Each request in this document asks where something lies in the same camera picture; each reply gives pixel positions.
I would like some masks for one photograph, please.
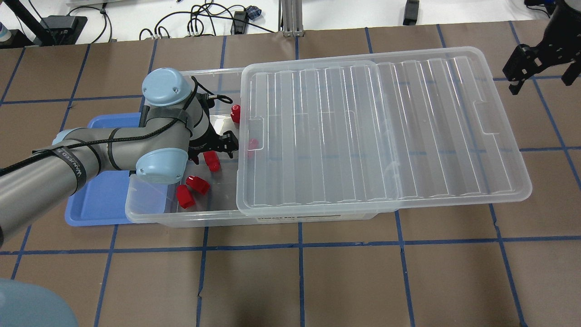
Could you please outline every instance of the blue plastic tray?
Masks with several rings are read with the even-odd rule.
[[[88,127],[137,127],[139,116],[138,112],[97,116]],[[64,219],[71,226],[131,223],[125,216],[128,188],[129,171],[102,172],[69,197]]]

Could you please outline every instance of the gray object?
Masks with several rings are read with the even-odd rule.
[[[278,11],[282,33],[287,37],[303,36],[303,0],[280,0]]]

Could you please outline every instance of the cable strap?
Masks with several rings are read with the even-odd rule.
[[[73,193],[76,193],[87,182],[87,171],[83,163],[66,147],[58,147],[50,150],[56,157],[65,161],[69,167],[73,170],[75,177],[77,178],[77,188]]]

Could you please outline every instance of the light blue joint cover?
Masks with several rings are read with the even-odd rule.
[[[145,76],[141,91],[150,104],[170,106],[185,100],[192,87],[177,70],[158,68]]]
[[[78,327],[73,310],[44,287],[0,279],[0,304],[1,326]]]
[[[145,182],[174,184],[181,181],[188,153],[178,148],[164,148],[141,156],[135,165],[135,173]]]
[[[55,144],[57,144],[57,143],[60,143],[60,142],[62,142],[62,141],[64,140],[64,138],[65,138],[65,137],[67,137],[67,135],[69,135],[69,133],[70,133],[70,132],[72,132],[72,131],[73,131],[73,130],[75,130],[75,129],[66,129],[66,130],[64,130],[64,131],[60,131],[60,132],[59,132],[59,133],[56,135],[55,139],[54,139],[54,140],[52,140],[52,145],[55,145]]]

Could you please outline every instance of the white bottle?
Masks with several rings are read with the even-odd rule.
[[[0,23],[0,42],[7,41],[8,39],[10,39],[11,36],[12,33],[10,33],[10,30],[8,30],[6,26]]]

